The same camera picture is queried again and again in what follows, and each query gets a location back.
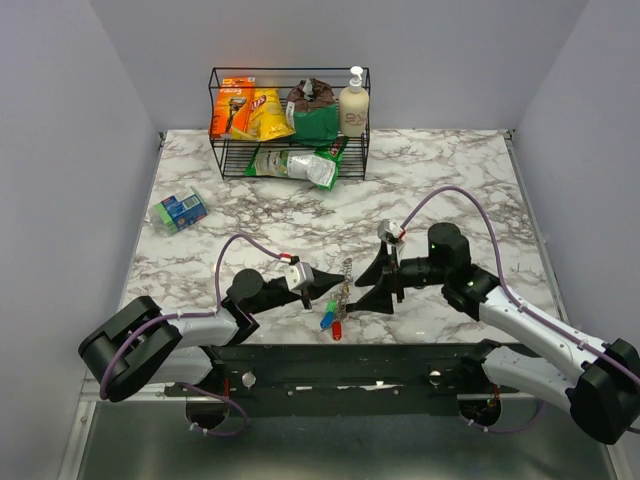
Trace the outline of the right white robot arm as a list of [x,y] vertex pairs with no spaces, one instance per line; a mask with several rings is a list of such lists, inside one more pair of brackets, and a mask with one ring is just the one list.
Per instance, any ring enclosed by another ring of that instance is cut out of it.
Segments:
[[428,230],[426,257],[400,260],[399,240],[379,231],[380,249],[357,279],[368,292],[349,312],[391,314],[407,288],[438,285],[448,305],[519,341],[532,356],[484,341],[460,367],[469,390],[504,386],[569,413],[592,439],[607,445],[639,417],[639,353],[629,342],[607,343],[546,314],[471,260],[467,238],[452,223]]

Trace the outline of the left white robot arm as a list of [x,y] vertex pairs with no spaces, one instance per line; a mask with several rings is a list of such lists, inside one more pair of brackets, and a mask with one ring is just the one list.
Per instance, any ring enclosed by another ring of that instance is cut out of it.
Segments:
[[258,328],[254,316],[290,303],[311,302],[345,277],[298,262],[266,281],[254,269],[237,273],[220,308],[162,313],[149,296],[132,300],[79,345],[78,354],[100,384],[103,400],[125,400],[148,384],[188,383],[201,395],[222,380],[215,347],[235,346]]

